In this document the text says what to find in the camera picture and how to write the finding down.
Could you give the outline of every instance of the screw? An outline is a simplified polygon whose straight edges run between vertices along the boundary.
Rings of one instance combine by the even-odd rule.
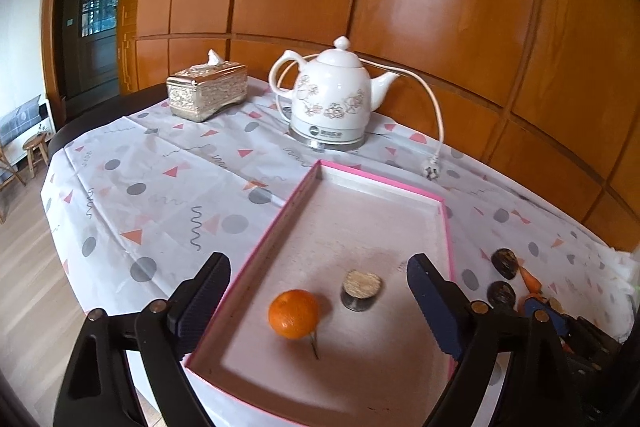
[[[104,310],[102,308],[96,308],[96,309],[91,310],[89,313],[87,313],[86,317],[90,321],[96,321],[100,317],[102,317],[103,315],[104,315]]]
[[[536,310],[533,316],[538,322],[547,322],[549,320],[549,315],[544,310]]]
[[[149,304],[149,309],[152,313],[160,313],[166,309],[166,301],[164,299],[156,299]]]
[[[474,313],[477,313],[479,315],[484,315],[486,312],[489,311],[489,306],[487,305],[486,302],[473,301],[471,303],[471,309]]]

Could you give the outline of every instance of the blue gripper pad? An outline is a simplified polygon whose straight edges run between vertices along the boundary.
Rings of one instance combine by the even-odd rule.
[[[422,315],[443,353],[460,361],[466,347],[464,330],[468,323],[468,299],[455,283],[445,281],[423,253],[417,253],[406,266],[406,281]]]
[[[182,357],[198,345],[231,279],[226,255],[213,253],[196,277],[180,283],[170,300],[175,305],[168,314],[168,326],[175,335],[175,350]]]
[[[549,315],[551,323],[554,325],[554,328],[556,328],[556,333],[560,337],[564,337],[569,334],[569,328],[566,325],[566,320],[564,320],[562,315],[558,312],[553,311],[550,306],[545,306],[542,302],[534,299],[533,297],[524,301],[524,314],[526,317],[533,316],[533,313],[535,313],[536,310],[544,310]]]

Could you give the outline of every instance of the kettle lid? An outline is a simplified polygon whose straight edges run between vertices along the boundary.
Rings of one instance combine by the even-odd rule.
[[[347,37],[338,37],[334,41],[335,48],[323,51],[316,60],[323,64],[341,68],[361,68],[362,62],[360,62],[358,55],[347,51],[350,45],[351,43]]]

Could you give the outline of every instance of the patterned tablecloth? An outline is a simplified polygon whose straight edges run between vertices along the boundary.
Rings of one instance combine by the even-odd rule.
[[[245,104],[205,123],[172,116],[161,102],[56,153],[42,201],[82,308],[139,311],[193,277],[213,251],[228,255],[234,277],[308,168],[325,158],[444,197],[455,279],[469,299],[486,299],[500,279],[489,258],[507,247],[569,314],[616,337],[630,330],[636,263],[521,185],[449,147],[441,177],[430,182],[419,173],[435,141],[378,114],[351,153],[312,151],[286,131],[267,84],[250,79]],[[527,293],[520,277],[511,283],[518,297]],[[129,360],[153,403],[139,355]],[[492,377],[496,397],[504,360]],[[283,425],[190,381],[219,426]],[[490,407],[482,411],[476,425],[490,417]]]

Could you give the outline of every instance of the silver tissue box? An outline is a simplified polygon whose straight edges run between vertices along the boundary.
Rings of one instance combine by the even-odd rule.
[[[202,122],[246,98],[246,66],[224,61],[210,50],[207,64],[175,73],[166,80],[166,88],[175,116]]]

